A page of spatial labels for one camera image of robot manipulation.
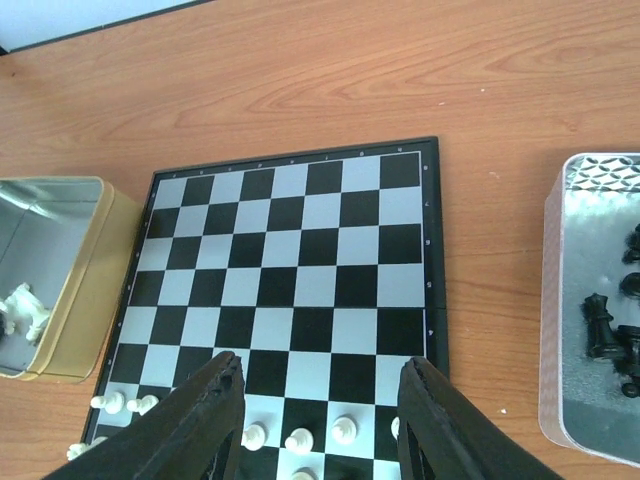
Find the wooden table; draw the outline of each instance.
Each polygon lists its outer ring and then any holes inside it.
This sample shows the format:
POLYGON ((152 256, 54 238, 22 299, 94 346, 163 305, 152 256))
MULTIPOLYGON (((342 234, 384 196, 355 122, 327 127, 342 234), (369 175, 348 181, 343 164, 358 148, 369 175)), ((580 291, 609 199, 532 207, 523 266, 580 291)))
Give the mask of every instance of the wooden table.
MULTIPOLYGON (((0 176, 99 175, 142 201, 160 168, 438 135, 454 384, 563 476, 637 477, 545 439, 537 389, 543 202, 573 153, 638 149, 638 15, 633 0, 188 8, 2 57, 0 176)), ((65 461, 95 380, 0 382, 1 477, 65 461)))

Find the black pawn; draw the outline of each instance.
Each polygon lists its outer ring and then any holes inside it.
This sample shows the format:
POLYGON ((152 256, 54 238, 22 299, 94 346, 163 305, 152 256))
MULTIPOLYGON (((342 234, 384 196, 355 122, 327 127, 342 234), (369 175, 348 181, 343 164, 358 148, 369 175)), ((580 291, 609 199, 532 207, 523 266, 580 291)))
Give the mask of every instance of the black pawn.
POLYGON ((622 262, 629 264, 640 261, 640 224, 629 234, 626 243, 628 249, 622 256, 622 262))
POLYGON ((584 299, 584 315, 589 322, 587 355, 594 359, 622 360, 625 350, 618 342, 611 325, 613 316, 607 311, 608 297, 594 293, 584 299))
POLYGON ((620 291, 627 297, 640 299, 640 273, 633 272, 620 282, 620 291))
POLYGON ((618 337, 626 347, 627 355, 617 362, 616 368, 631 377, 631 382, 622 385, 622 393, 625 397, 636 398, 640 396, 640 327, 620 325, 618 337))

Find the white square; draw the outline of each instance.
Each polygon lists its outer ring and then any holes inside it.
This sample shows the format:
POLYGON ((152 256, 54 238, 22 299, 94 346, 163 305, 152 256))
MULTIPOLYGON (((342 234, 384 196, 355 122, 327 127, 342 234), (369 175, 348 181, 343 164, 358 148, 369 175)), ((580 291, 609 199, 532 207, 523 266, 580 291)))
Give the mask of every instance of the white square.
POLYGON ((340 194, 309 195, 304 197, 303 230, 337 228, 340 226, 340 194))
POLYGON ((266 232, 271 200, 251 200, 238 204, 234 233, 266 232))
POLYGON ((160 208, 175 208, 181 206, 186 185, 186 178, 161 180, 153 201, 153 209, 157 210, 160 208))
POLYGON ((298 455, 281 448, 278 453, 277 480, 289 480, 300 470, 311 472, 312 478, 324 478, 324 453, 311 452, 298 455))
POLYGON ((255 307, 258 301, 259 268, 230 268, 224 281, 222 305, 255 307))
POLYGON ((289 352, 284 396, 303 400, 328 400, 330 373, 330 353, 289 352))
POLYGON ((145 239, 138 260, 138 271, 166 270, 172 243, 171 238, 145 239))
POLYGON ((244 172, 219 173, 213 179, 209 203, 233 203, 240 200, 244 172))
POLYGON ((200 253, 196 268, 227 268, 231 254, 233 235, 205 235, 200 241, 200 253))
POLYGON ((158 305, 189 305, 195 270, 164 272, 158 305))
POLYGON ((233 352, 240 357, 240 365, 242 365, 242 377, 247 379, 247 372, 249 371, 249 360, 251 359, 251 350, 248 348, 229 348, 229 347, 216 347, 213 349, 213 355, 211 358, 222 352, 233 352))
POLYGON ((245 394, 244 401, 244 428, 253 423, 261 424, 267 431, 265 446, 280 448, 284 397, 245 394))
POLYGON ((399 355, 376 356, 376 405, 398 405, 400 372, 410 359, 399 355))
POLYGON ((175 345, 149 345, 140 384, 150 387, 173 386, 179 352, 180 347, 175 345))
POLYGON ((380 190, 380 225, 422 224, 422 208, 420 187, 380 190))
POLYGON ((292 308, 256 309, 251 348, 254 350, 289 351, 292 325, 292 308))
POLYGON ((307 188, 306 163, 275 169, 271 198, 302 197, 307 188))
POLYGON ((118 343, 147 345, 155 319, 156 307, 127 307, 118 343))
POLYGON ((333 311, 331 352, 375 355, 377 330, 377 310, 335 309, 333 311))
POLYGON ((424 289, 421 263, 378 266, 378 307, 424 308, 424 289))
POLYGON ((208 205, 182 207, 178 213, 174 237, 201 237, 208 212, 208 205))
POLYGON ((333 307, 337 267, 298 267, 296 307, 333 307))
POLYGON ((338 265, 377 265, 378 227, 350 227, 338 230, 338 265))
POLYGON ((342 162, 342 191, 380 189, 380 157, 356 157, 342 162))
POLYGON ((327 436, 325 452, 333 455, 348 455, 356 458, 373 458, 376 433, 376 406, 363 403, 329 402, 327 407, 327 436), (358 434, 354 442, 345 447, 333 439, 331 428, 342 416, 351 418, 358 434))
POLYGON ((373 480, 402 480, 400 477, 400 464, 388 460, 374 460, 373 480))
POLYGON ((189 307, 184 320, 180 345, 213 347, 218 331, 219 308, 189 307))
POLYGON ((296 267, 300 255, 300 230, 267 232, 262 254, 263 267, 296 267))
MULTIPOLYGON (((137 383, 119 383, 108 382, 104 389, 103 395, 111 395, 113 392, 120 392, 124 395, 125 402, 132 398, 137 398, 138 384, 137 383)), ((110 414, 104 409, 98 413, 98 424, 100 425, 112 425, 114 427, 128 427, 131 423, 131 412, 126 408, 123 408, 118 413, 110 414)))

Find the wood grain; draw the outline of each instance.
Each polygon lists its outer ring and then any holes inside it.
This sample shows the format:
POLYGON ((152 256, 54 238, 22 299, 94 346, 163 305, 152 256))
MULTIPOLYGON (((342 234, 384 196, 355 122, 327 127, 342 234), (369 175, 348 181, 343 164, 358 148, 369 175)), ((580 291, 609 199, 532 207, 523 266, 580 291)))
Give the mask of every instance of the wood grain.
MULTIPOLYGON (((453 382, 567 478, 632 478, 537 423, 544 199, 640 131, 640 4, 557 3, 219 0, 9 55, 0 176, 142 201, 160 168, 438 135, 453 382)), ((62 464, 94 383, 0 382, 0 476, 62 464)))

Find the plastic container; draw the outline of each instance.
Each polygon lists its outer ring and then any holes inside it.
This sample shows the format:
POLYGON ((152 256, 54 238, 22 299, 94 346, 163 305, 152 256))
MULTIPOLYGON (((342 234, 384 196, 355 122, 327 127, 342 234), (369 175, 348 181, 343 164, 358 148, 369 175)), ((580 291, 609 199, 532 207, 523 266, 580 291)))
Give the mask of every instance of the plastic container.
POLYGON ((587 352, 584 299, 609 297, 618 325, 640 325, 640 306, 619 283, 625 239, 640 223, 640 154, 583 153, 564 164, 545 203, 539 421, 553 442, 640 467, 640 398, 611 362, 587 352))
POLYGON ((142 208, 95 177, 0 179, 0 297, 27 283, 51 309, 0 339, 0 376, 79 382, 113 322, 142 208))

